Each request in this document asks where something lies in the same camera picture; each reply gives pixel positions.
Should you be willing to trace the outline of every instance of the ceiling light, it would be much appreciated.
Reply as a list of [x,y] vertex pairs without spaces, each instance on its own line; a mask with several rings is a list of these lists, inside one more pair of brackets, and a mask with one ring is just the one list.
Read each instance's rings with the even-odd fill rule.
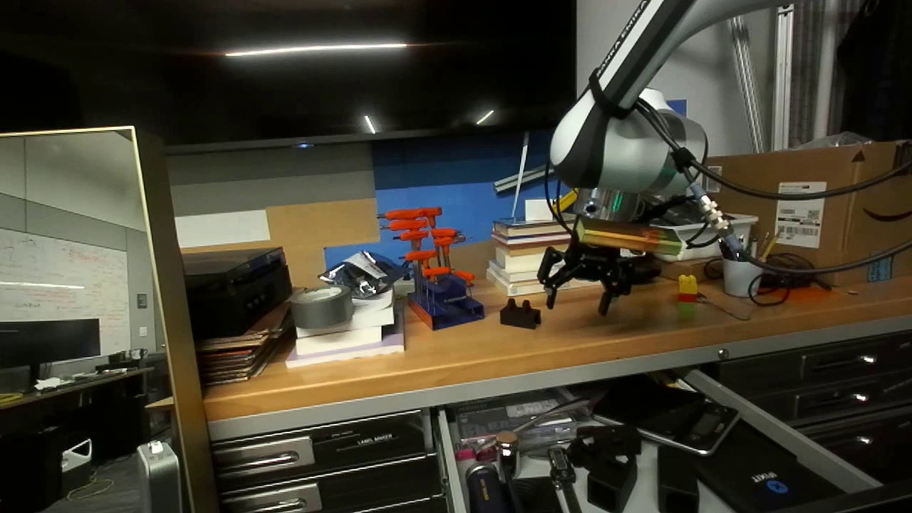
[[226,51],[228,59],[255,56],[282,56],[282,54],[360,54],[360,51],[402,51],[407,43],[379,40],[379,43],[338,43],[338,44],[265,44],[265,47],[236,47]]
[[369,124],[370,134],[376,134],[376,124],[375,124],[375,118],[369,114],[366,114],[366,124]]
[[493,117],[493,107],[487,107],[487,110],[477,118],[477,124],[484,124],[490,117]]

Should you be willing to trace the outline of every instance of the mirror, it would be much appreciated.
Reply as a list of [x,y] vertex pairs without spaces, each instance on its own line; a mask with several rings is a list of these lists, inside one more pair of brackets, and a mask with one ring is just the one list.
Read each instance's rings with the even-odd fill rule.
[[[13,326],[31,334],[35,324],[75,319],[98,324],[95,344],[53,335],[40,349],[30,348],[27,368],[27,349],[3,344],[18,339]],[[44,378],[84,375],[111,365],[111,356],[147,354],[169,362],[188,507],[214,509],[162,146],[132,124],[0,134],[0,389],[40,395],[30,388],[35,368]],[[3,418],[27,411],[16,403],[16,395],[0,402]]]

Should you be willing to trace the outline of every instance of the monitor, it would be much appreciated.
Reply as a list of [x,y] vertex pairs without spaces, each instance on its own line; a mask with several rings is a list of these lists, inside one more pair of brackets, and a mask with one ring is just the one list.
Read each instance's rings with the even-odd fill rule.
[[100,319],[30,319],[0,322],[0,368],[30,368],[30,385],[40,365],[100,354]]

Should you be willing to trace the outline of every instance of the wooden countertop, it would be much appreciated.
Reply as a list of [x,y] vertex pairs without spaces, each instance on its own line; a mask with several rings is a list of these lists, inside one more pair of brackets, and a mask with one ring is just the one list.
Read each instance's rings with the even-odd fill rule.
[[534,307],[541,307],[541,324],[529,329],[503,324],[500,307],[509,295],[481,284],[474,292],[487,307],[481,322],[430,329],[407,314],[406,354],[296,371],[278,356],[258,378],[208,389],[205,413],[219,422],[574,365],[715,349],[878,319],[903,319],[912,326],[912,279],[839,289],[806,288],[779,307],[729,299],[715,284],[702,284],[702,292],[702,302],[680,304],[674,281],[658,279],[633,288],[607,317],[600,317],[600,288],[563,289],[554,311],[546,299],[534,299]]

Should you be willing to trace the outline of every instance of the white label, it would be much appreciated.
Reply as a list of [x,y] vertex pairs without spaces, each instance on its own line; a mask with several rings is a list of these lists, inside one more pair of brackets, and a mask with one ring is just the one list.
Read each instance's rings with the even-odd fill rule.
[[[779,181],[779,193],[816,193],[826,181]],[[825,198],[779,198],[775,201],[775,241],[792,247],[822,247]]]

